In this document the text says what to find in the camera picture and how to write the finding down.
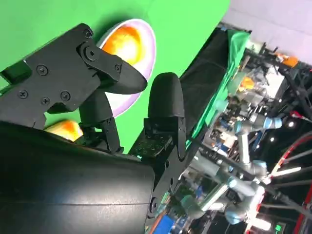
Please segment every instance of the green screen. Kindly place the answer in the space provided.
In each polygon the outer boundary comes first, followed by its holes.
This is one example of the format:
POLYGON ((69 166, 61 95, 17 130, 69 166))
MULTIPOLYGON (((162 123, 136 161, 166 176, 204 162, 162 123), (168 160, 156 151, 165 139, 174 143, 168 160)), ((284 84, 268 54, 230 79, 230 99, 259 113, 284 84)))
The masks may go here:
MULTIPOLYGON (((143 127, 155 76, 180 76, 222 19, 229 0, 2 0, 0 71, 77 24, 88 24, 98 40, 111 26, 141 18, 156 36, 156 63, 148 88, 135 105, 117 117, 121 145, 128 152, 143 127)), ((6 85, 0 79, 0 87, 6 85)), ((47 115, 46 125, 62 119, 79 122, 78 112, 47 115)))

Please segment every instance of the white ceiling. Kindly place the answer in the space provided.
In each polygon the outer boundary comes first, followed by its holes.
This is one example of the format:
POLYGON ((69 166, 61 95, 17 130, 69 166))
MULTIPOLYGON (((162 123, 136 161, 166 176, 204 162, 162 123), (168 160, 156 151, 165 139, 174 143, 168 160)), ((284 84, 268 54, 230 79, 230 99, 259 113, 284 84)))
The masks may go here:
POLYGON ((232 0, 222 21, 252 30, 253 41, 312 64, 312 0, 232 0))

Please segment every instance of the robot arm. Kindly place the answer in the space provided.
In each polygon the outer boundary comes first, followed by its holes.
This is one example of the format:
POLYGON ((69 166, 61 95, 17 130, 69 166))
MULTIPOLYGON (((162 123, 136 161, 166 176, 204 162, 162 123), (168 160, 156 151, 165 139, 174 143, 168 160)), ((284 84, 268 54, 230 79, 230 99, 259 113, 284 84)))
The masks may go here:
POLYGON ((124 155, 105 92, 138 93, 147 81, 97 48, 92 34, 80 24, 1 72, 10 84, 0 96, 3 234, 144 233, 184 170, 178 77, 155 78, 143 132, 133 155, 124 155), (84 133, 77 142, 42 131, 45 112, 77 108, 84 133))

